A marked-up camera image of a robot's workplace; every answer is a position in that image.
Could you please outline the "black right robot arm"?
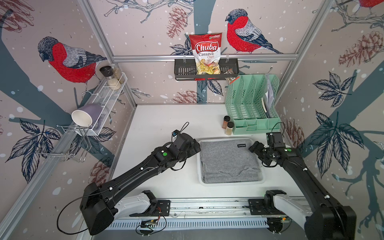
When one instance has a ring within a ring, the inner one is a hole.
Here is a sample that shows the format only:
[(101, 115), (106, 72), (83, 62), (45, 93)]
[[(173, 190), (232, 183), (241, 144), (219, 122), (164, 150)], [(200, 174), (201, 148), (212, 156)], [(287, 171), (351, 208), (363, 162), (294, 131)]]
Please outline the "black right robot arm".
[(307, 168), (304, 159), (295, 148), (284, 144), (273, 144), (266, 148), (255, 142), (249, 151), (258, 156), (263, 164), (270, 166), (275, 161), (295, 181), (310, 208), (311, 215), (295, 217), (293, 211), (278, 206), (273, 196), (274, 207), (294, 220), (305, 231), (309, 240), (353, 240), (355, 238), (357, 215), (349, 206), (343, 206), (316, 179)]

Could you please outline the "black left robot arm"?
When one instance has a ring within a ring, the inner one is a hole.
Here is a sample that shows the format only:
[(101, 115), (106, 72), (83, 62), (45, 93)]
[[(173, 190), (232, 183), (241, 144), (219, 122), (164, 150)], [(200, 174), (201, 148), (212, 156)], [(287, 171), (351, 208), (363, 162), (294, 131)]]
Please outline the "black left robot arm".
[(120, 207), (120, 201), (136, 187), (177, 163), (201, 151), (200, 144), (188, 134), (179, 134), (176, 140), (155, 148), (141, 163), (104, 184), (91, 183), (84, 189), (80, 210), (90, 235), (109, 227), (118, 217), (141, 214), (155, 208), (156, 198), (151, 191), (130, 197)]

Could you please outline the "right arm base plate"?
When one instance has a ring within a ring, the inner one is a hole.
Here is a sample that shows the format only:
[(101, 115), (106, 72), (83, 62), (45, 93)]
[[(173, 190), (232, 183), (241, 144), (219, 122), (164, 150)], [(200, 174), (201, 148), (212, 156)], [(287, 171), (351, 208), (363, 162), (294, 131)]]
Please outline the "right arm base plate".
[(263, 199), (248, 199), (248, 208), (252, 216), (255, 215), (284, 215), (283, 212), (275, 208), (273, 196), (286, 195), (287, 193), (281, 190), (266, 191)]

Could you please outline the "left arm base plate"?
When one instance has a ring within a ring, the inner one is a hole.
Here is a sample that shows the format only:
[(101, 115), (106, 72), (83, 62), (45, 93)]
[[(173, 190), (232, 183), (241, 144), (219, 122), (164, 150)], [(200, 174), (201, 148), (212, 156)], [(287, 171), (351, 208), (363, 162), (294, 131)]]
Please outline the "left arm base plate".
[(155, 217), (159, 215), (163, 215), (165, 217), (169, 216), (171, 208), (170, 200), (159, 200), (150, 190), (143, 191), (141, 195), (148, 198), (149, 206), (144, 211), (135, 211), (130, 214), (130, 217)]

